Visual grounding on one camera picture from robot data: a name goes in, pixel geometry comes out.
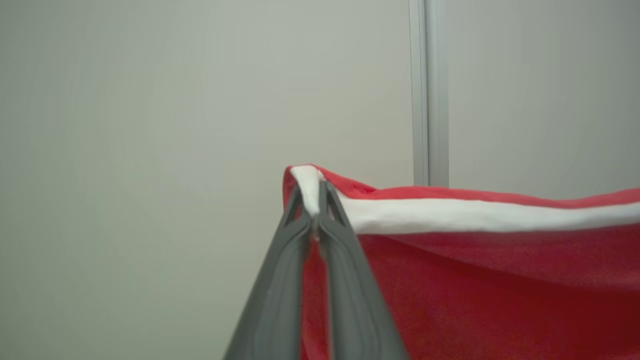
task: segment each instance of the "white fabric strip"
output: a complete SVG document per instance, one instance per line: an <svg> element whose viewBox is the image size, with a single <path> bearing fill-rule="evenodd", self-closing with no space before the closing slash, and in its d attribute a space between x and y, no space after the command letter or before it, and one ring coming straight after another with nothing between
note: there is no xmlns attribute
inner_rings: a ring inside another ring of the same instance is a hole
<svg viewBox="0 0 640 360"><path fill-rule="evenodd" d="M305 209L319 213L319 182L313 166L294 167ZM414 234L485 231L567 231L640 222L640 203L584 209L557 209L458 199L356 200L340 194L357 234Z"/></svg>

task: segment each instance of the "cloth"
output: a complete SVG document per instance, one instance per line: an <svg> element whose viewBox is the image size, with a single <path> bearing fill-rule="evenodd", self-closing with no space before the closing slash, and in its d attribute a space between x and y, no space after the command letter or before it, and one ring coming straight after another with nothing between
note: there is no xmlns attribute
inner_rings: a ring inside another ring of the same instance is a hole
<svg viewBox="0 0 640 360"><path fill-rule="evenodd" d="M580 200L410 186L312 165L336 187L412 359L640 359L640 189ZM303 270L302 358L328 358L326 269Z"/></svg>

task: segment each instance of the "vertical metal frame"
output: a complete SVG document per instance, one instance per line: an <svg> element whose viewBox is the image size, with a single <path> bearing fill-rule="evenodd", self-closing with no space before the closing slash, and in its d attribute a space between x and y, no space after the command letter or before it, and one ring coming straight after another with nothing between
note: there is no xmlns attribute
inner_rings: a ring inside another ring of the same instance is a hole
<svg viewBox="0 0 640 360"><path fill-rule="evenodd" d="M409 0L415 185L449 185L445 21L445 0Z"/></svg>

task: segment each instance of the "white wall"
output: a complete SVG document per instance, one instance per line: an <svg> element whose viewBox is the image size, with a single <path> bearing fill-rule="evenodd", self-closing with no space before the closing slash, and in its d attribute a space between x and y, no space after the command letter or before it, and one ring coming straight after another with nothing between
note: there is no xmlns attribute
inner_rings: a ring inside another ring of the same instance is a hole
<svg viewBox="0 0 640 360"><path fill-rule="evenodd" d="M640 186L640 1L450 0L450 186Z"/></svg>
<svg viewBox="0 0 640 360"><path fill-rule="evenodd" d="M406 1L0 3L0 359L219 359L286 165L412 183Z"/></svg>

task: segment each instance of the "red and white cloth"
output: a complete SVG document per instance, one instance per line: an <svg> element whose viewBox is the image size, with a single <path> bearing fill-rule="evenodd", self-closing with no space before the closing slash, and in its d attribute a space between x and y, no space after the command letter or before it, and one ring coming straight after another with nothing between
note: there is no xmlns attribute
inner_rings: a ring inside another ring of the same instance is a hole
<svg viewBox="0 0 640 360"><path fill-rule="evenodd" d="M410 186L290 167L318 214L336 187L414 360L640 359L640 188L580 200ZM302 358L327 359L326 274L303 274Z"/></svg>

